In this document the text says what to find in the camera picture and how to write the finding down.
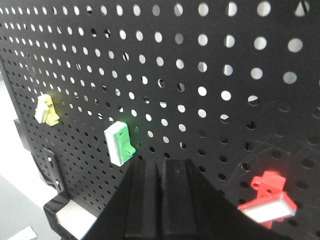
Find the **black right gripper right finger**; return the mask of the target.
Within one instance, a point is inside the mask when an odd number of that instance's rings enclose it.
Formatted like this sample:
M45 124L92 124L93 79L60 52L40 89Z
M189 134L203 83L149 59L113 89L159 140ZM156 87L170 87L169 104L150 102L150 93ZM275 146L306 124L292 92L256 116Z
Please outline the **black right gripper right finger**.
M237 210L190 160L167 160L161 188L164 240L287 239Z

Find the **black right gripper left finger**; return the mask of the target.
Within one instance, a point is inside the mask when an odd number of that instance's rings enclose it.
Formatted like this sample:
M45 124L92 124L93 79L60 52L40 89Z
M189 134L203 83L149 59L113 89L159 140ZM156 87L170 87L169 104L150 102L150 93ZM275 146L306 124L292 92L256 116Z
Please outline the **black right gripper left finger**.
M84 239L160 239L160 199L158 168L152 162L135 160Z

